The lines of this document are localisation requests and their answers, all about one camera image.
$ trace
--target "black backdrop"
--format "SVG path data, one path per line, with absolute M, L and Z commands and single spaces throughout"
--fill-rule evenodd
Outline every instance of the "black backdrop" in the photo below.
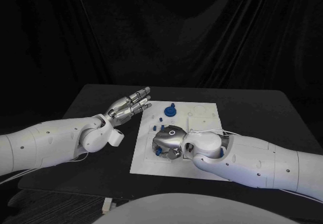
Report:
M 59 119 L 92 83 L 281 90 L 323 143 L 321 0 L 16 0 L 1 9 L 0 134 Z

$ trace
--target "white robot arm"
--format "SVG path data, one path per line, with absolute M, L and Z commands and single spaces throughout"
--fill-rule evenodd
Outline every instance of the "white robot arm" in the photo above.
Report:
M 121 98 L 103 115 L 41 122 L 16 133 L 0 135 L 0 175 L 54 166 L 82 153 L 101 150 L 106 142 L 118 146 L 124 135 L 114 127 L 151 106 L 145 104 L 148 93 L 147 87 Z
M 193 130 L 186 134 L 176 126 L 155 134 L 153 151 L 158 147 L 170 149 L 161 157 L 176 159 L 183 154 L 200 170 L 239 184 L 294 191 L 323 201 L 323 155 L 233 134 Z

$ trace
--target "white board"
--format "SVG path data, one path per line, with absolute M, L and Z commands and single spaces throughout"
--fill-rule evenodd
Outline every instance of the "white board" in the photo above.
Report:
M 168 101 L 150 101 L 150 103 L 151 107 L 142 112 L 129 173 L 228 181 L 197 169 L 189 159 L 164 159 L 151 150 L 151 141 L 161 125 L 178 126 L 186 132 L 190 129 L 222 128 L 216 104 Z M 163 111 L 171 103 L 174 103 L 177 113 L 173 117 L 167 117 Z

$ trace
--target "blue part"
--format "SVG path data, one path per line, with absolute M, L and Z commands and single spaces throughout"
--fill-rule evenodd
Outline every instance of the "blue part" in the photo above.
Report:
M 164 115 L 167 117 L 173 117 L 176 115 L 176 109 L 174 109 L 174 105 L 173 106 L 168 106 L 165 109 L 164 109 Z
M 163 149 L 161 148 L 157 148 L 157 151 L 155 151 L 155 155 L 160 156 L 160 153 L 161 153 Z

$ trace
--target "black table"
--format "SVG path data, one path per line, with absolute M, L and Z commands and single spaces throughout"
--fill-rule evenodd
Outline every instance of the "black table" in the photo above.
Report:
M 144 86 L 85 85 L 63 118 L 103 113 L 111 103 Z M 151 100 L 216 103 L 222 127 L 301 152 L 323 154 L 301 117 L 279 91 L 151 87 Z M 129 174 L 141 115 L 118 127 L 125 137 L 80 162 L 27 174 L 21 189 L 137 199 L 161 193 L 228 198 L 287 217 L 323 220 L 323 204 L 277 189 L 253 189 L 233 182 Z

